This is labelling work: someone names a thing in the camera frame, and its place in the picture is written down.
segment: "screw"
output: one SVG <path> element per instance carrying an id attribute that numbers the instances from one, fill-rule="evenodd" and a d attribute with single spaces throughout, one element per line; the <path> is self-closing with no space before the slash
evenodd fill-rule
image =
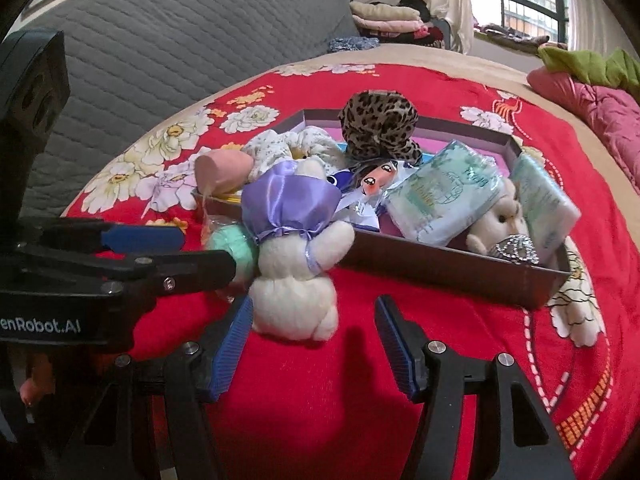
<path id="1" fill-rule="evenodd" d="M 129 366 L 131 362 L 131 357 L 128 354 L 121 354 L 116 357 L 116 360 L 113 362 L 118 368 L 124 368 L 125 366 Z"/>
<path id="2" fill-rule="evenodd" d="M 442 341 L 431 341 L 427 348 L 434 354 L 442 354 L 447 349 L 447 346 Z"/>
<path id="3" fill-rule="evenodd" d="M 164 282 L 162 282 L 162 286 L 164 287 L 164 290 L 166 290 L 167 292 L 171 292 L 175 288 L 175 280 L 171 276 L 169 276 L 168 278 L 164 279 Z"/>
<path id="4" fill-rule="evenodd" d="M 193 355 L 200 349 L 200 345 L 195 341 L 189 341 L 184 344 L 184 353 L 187 355 Z"/>
<path id="5" fill-rule="evenodd" d="M 104 282 L 100 287 L 105 294 L 118 294 L 122 292 L 124 287 L 120 282 Z"/>
<path id="6" fill-rule="evenodd" d="M 502 353 L 498 355 L 498 362 L 504 366 L 511 366 L 514 364 L 515 360 L 511 354 Z"/>

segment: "doll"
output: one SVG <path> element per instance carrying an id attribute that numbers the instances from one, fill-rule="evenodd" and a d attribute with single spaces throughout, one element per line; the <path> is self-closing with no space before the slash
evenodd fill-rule
<path id="1" fill-rule="evenodd" d="M 242 221 L 259 244 L 249 288 L 254 330 L 289 340 L 326 341 L 338 327 L 326 274 L 349 251 L 353 227 L 330 223 L 340 190 L 314 158 L 285 160 L 242 190 Z"/>
<path id="2" fill-rule="evenodd" d="M 516 187 L 508 178 L 503 179 L 504 191 L 487 213 L 470 228 L 466 246 L 483 256 L 538 263 L 538 257 L 529 238 L 529 229 L 516 199 Z"/>

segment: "leopard print fabric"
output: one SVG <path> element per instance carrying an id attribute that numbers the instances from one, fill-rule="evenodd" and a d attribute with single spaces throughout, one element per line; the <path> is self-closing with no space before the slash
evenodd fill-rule
<path id="1" fill-rule="evenodd" d="M 398 92 L 367 90 L 354 95 L 338 115 L 346 155 L 354 160 L 391 158 L 416 166 L 422 150 L 413 140 L 418 112 Z"/>

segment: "doll face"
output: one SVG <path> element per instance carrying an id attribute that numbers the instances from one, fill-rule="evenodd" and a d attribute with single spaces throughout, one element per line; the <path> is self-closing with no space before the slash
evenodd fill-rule
<path id="1" fill-rule="evenodd" d="M 370 196 L 380 192 L 383 187 L 394 179 L 397 172 L 398 168 L 393 162 L 385 162 L 378 166 L 362 179 L 363 193 Z"/>

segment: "pink blanket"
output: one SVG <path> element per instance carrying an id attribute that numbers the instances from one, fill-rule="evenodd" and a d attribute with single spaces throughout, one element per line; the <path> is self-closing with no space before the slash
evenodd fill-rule
<path id="1" fill-rule="evenodd" d="M 580 117 L 609 150 L 640 194 L 640 106 L 624 90 L 587 85 L 540 67 L 527 81 L 545 99 Z"/>

